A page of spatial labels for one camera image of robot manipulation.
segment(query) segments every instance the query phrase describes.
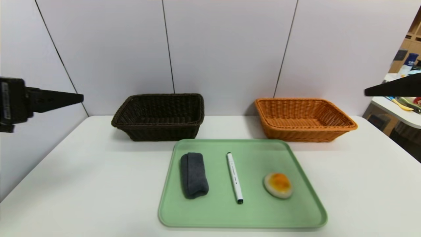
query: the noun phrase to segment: table surface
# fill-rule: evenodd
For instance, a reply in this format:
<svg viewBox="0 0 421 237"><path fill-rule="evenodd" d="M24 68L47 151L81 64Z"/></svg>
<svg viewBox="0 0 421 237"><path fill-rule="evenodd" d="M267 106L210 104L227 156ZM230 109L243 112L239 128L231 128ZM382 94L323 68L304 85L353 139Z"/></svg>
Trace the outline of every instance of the table surface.
<svg viewBox="0 0 421 237"><path fill-rule="evenodd" d="M386 81L396 80L396 74L388 73L386 74L384 79ZM399 119L399 121L405 123L406 125L421 129L421 115L412 111L405 111L401 109L397 104L384 97L373 97L371 103L385 110L386 112L394 115L397 119Z"/></svg>
<svg viewBox="0 0 421 237"><path fill-rule="evenodd" d="M163 226L175 142L132 142L111 119L86 119L1 202L0 236L420 236L421 164L361 117L331 143L288 143L328 213L324 227L305 232ZM264 134L258 117L206 116L197 138Z"/></svg>

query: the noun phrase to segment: dark gray cloth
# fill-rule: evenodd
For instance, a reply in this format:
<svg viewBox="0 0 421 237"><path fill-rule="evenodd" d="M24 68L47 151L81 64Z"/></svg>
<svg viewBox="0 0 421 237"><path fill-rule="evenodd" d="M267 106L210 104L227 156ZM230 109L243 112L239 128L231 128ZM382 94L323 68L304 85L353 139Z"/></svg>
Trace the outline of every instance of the dark gray cloth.
<svg viewBox="0 0 421 237"><path fill-rule="evenodd" d="M180 159L181 184L186 198L204 196L209 191L203 155L189 152Z"/></svg>

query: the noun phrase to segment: light green plastic tray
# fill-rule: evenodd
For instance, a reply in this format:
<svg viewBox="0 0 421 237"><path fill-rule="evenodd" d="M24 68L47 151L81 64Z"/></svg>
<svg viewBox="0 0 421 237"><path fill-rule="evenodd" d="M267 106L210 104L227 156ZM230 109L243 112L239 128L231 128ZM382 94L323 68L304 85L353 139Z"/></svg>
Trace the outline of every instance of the light green plastic tray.
<svg viewBox="0 0 421 237"><path fill-rule="evenodd" d="M186 199L181 189L180 158L188 152L203 155L209 192ZM237 204L226 154L232 153L244 197ZM270 172L288 176L289 199L278 199L263 185ZM176 143L158 210L169 227L318 228L327 213L289 146L280 140L199 140Z"/></svg>

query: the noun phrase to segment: dark brown wicker basket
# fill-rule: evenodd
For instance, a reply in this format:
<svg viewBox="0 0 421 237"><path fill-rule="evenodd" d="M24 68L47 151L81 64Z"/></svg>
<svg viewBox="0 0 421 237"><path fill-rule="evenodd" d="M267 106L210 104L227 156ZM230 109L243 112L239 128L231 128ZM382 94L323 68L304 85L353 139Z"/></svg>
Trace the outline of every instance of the dark brown wicker basket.
<svg viewBox="0 0 421 237"><path fill-rule="evenodd" d="M141 94L130 96L111 125L133 141L178 141L195 138L204 115L200 94Z"/></svg>

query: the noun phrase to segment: marker pen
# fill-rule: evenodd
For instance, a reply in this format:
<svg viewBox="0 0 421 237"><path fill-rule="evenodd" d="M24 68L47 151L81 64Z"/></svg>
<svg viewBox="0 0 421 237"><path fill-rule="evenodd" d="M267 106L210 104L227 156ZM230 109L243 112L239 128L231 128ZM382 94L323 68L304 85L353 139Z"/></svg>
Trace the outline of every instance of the marker pen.
<svg viewBox="0 0 421 237"><path fill-rule="evenodd" d="M234 159L232 158L231 152L226 154L228 159L229 171L231 173L232 185L234 186L235 196L237 198L237 203L242 204L243 198L241 193L240 181L238 180L237 170L235 169Z"/></svg>

